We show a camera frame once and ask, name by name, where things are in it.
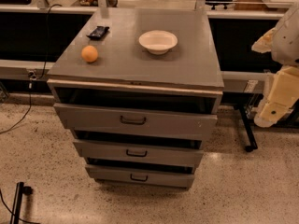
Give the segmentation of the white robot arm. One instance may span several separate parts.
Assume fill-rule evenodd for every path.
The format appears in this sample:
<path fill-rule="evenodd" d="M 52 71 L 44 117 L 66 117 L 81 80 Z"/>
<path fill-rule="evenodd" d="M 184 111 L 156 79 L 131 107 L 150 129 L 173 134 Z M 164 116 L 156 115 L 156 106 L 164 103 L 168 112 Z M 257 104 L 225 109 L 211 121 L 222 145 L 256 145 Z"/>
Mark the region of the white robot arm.
<path fill-rule="evenodd" d="M 257 126 L 267 128 L 283 118 L 299 100 L 299 4 L 294 3 L 251 49 L 270 52 L 272 60 L 281 64 L 279 71 L 267 75 L 263 99 L 254 117 Z"/>

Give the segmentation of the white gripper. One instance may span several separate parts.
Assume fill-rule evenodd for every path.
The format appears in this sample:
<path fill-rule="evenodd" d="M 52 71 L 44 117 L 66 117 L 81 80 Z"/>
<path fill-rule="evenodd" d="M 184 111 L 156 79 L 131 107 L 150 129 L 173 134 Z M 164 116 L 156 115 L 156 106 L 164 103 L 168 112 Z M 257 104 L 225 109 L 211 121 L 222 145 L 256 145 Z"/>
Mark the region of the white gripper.
<path fill-rule="evenodd" d="M 271 52 L 274 34 L 272 28 L 263 34 L 251 49 L 258 53 Z M 254 117 L 254 123 L 262 128 L 276 124 L 299 99 L 299 69 L 284 66 L 274 74 L 274 81 L 266 101 L 261 101 Z"/>

